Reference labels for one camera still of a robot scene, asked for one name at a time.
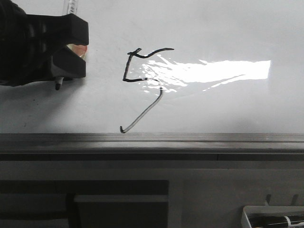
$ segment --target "black ink line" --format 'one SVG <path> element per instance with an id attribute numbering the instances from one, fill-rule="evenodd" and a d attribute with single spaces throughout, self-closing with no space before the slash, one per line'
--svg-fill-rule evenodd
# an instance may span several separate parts
<path id="1" fill-rule="evenodd" d="M 123 127 L 120 126 L 120 132 L 121 133 L 127 133 L 129 130 L 131 130 L 137 124 L 138 121 L 140 121 L 154 106 L 156 106 L 156 104 L 161 100 L 161 98 L 163 96 L 163 87 L 161 86 L 161 82 L 159 80 L 150 79 L 150 78 L 147 78 L 147 77 L 142 77 L 142 78 L 138 78 L 138 79 L 128 79 L 127 78 L 127 74 L 128 74 L 130 63 L 132 61 L 133 56 L 136 56 L 138 58 L 149 58 L 149 57 L 155 55 L 158 52 L 172 51 L 174 49 L 173 48 L 162 48 L 162 49 L 156 50 L 156 51 L 154 51 L 154 52 L 152 52 L 152 53 L 150 53 L 146 56 L 138 55 L 138 52 L 140 52 L 141 50 L 142 50 L 141 48 L 138 48 L 135 51 L 128 53 L 129 58 L 128 58 L 128 61 L 127 61 L 126 67 L 125 67 L 125 71 L 124 71 L 124 75 L 123 75 L 123 81 L 124 82 L 140 82 L 140 81 L 147 81 L 147 80 L 157 81 L 159 86 L 160 86 L 160 94 L 157 97 L 157 99 L 151 105 L 149 105 L 149 107 L 147 107 L 127 128 L 123 129 Z"/>

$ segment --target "gray metal frame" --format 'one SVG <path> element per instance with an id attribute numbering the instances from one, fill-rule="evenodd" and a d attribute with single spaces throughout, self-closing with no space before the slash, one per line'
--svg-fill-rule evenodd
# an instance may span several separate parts
<path id="1" fill-rule="evenodd" d="M 303 154 L 304 134 L 0 134 L 4 153 L 200 153 Z"/>
<path id="2" fill-rule="evenodd" d="M 304 204 L 303 151 L 302 134 L 0 134 L 0 158 L 13 156 L 0 161 L 0 184 L 50 181 L 60 192 L 67 180 L 168 180 L 168 228 L 239 228 L 242 207 L 267 195 Z M 155 156 L 121 160 L 132 153 Z M 24 154 L 47 159 L 14 159 Z"/>

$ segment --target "whiteboard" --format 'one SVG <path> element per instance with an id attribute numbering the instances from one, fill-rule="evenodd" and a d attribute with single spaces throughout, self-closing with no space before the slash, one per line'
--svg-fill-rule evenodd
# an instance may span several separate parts
<path id="1" fill-rule="evenodd" d="M 87 77 L 0 87 L 0 133 L 304 133 L 304 1 L 79 0 L 88 21 Z M 60 16 L 61 0 L 15 0 Z"/>

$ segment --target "black plastic part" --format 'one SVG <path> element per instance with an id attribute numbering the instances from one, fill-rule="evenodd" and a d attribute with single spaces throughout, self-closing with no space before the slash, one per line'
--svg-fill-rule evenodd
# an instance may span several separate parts
<path id="1" fill-rule="evenodd" d="M 59 90 L 60 88 L 61 88 L 61 84 L 56 83 L 56 85 L 55 85 L 55 89 L 56 89 L 56 90 Z"/>
<path id="2" fill-rule="evenodd" d="M 88 23 L 76 15 L 27 15 L 0 0 L 0 85 L 20 86 L 86 76 L 86 63 L 68 44 L 88 45 Z"/>
<path id="3" fill-rule="evenodd" d="M 48 212 L 48 213 L 0 213 L 0 220 L 52 220 L 66 219 L 66 212 Z"/>
<path id="4" fill-rule="evenodd" d="M 81 228 L 81 221 L 77 203 L 74 202 L 75 194 L 66 195 L 66 211 L 69 228 Z"/>
<path id="5" fill-rule="evenodd" d="M 90 228 L 167 228 L 168 203 L 79 203 L 81 221 Z"/>

